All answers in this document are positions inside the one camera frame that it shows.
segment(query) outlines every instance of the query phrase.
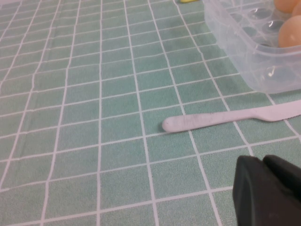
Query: grid pattern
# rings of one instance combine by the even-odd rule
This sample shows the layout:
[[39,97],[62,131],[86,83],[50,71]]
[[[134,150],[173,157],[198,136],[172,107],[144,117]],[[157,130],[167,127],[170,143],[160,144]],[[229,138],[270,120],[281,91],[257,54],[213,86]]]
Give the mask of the grid pattern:
[[301,98],[248,88],[202,2],[23,0],[0,21],[0,225],[235,226],[239,155],[301,166],[299,117],[160,127]]

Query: clear plastic container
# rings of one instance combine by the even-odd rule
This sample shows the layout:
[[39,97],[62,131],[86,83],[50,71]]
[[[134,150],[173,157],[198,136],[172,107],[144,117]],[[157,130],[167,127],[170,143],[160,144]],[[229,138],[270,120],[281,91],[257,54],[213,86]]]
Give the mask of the clear plastic container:
[[278,48],[278,31],[290,14],[273,0],[204,0],[205,21],[252,89],[301,89],[301,46]]

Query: black plastic object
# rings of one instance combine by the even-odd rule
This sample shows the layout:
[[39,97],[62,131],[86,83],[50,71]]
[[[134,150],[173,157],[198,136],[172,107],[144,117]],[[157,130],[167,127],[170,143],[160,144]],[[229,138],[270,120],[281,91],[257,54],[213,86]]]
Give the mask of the black plastic object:
[[233,201],[238,226],[301,226],[301,169],[274,155],[239,156]]

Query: egg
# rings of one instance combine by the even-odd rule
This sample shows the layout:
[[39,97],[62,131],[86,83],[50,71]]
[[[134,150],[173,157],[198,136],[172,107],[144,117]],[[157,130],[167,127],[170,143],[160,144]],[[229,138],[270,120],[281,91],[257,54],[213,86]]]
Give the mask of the egg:
[[292,13],[300,0],[274,0],[276,9],[284,13]]
[[301,16],[293,16],[282,25],[278,43],[281,48],[301,45]]
[[301,1],[293,8],[292,16],[301,15]]

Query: yellow object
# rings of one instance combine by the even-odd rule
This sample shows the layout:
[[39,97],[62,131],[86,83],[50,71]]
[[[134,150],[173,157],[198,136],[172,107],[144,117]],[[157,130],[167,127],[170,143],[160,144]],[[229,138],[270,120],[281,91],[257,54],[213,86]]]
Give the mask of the yellow object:
[[292,16],[299,16],[301,15],[301,1],[293,8]]
[[284,13],[292,13],[300,0],[274,0],[276,9]]
[[278,43],[280,48],[301,45],[301,16],[293,16],[282,25]]
[[188,2],[193,2],[193,1],[198,1],[198,0],[181,0],[181,3],[188,3]]

